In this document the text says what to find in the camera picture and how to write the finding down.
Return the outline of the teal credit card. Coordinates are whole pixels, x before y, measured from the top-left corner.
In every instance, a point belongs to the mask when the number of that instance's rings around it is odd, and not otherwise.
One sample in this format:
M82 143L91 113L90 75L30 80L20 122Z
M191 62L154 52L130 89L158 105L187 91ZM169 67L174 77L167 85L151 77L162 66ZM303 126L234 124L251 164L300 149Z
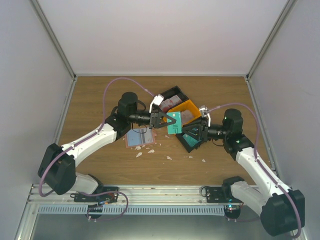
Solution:
M175 123L167 126L167 133L169 135L176 135L182 133L182 117L181 112L168 112L167 115L172 119L175 119Z

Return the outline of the pink card holder wallet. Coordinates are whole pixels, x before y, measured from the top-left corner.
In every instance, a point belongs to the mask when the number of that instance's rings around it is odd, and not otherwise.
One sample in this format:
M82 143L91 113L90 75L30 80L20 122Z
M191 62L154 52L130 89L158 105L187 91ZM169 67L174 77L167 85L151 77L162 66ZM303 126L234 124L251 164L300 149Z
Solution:
M156 142L156 132L149 128L134 128L125 135L127 148L150 145Z

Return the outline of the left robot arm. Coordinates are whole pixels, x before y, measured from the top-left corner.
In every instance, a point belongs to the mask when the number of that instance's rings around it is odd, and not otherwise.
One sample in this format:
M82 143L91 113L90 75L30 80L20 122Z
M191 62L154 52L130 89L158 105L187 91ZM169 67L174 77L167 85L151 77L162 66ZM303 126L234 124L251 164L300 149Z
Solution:
M163 96L159 94L152 100L149 110L140 110L138 96L133 92L124 93L110 116L97 128L70 143L62 146L53 143L47 147L38 169L39 184L47 184L57 195L75 191L92 202L101 200L104 185L90 174L78 173L77 166L100 148L121 139L133 124L150 129L175 124L176 119L159 109L162 101Z

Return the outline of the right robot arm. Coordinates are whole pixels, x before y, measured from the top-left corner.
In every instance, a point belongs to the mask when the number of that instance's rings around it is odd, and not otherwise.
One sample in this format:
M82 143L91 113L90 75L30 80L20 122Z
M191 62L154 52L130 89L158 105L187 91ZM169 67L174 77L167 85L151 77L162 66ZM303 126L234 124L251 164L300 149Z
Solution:
M195 140L222 140L224 150L241 165L256 183L255 190L240 176L227 178L221 196L228 203L236 199L251 208L265 231L275 237L296 231L298 238L305 226L305 197L293 190L265 164L256 146L243 134L242 113L234 108L225 111L222 124L212 124L210 114L185 125L182 132Z

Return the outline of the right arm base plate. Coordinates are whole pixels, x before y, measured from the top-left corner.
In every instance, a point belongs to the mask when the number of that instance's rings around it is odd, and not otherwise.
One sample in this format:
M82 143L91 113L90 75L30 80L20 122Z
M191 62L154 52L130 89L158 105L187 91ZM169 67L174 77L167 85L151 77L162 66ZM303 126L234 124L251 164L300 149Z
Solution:
M207 203L215 204L238 204L241 203L240 200L234 197L226 197L224 195L223 188L221 186L204 186L204 196Z

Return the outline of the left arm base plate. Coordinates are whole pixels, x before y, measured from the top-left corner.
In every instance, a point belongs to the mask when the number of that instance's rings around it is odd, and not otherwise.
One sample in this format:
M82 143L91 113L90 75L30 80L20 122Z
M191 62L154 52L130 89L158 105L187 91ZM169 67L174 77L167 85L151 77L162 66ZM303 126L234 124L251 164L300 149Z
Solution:
M119 187L117 186L103 186L100 190L96 190L92 194L99 194L108 192L106 194L102 194L99 196L87 196L83 195L81 193L71 193L70 197L74 200L76 203L102 203L105 202L107 204L116 203L118 201L118 194L117 191L119 190Z

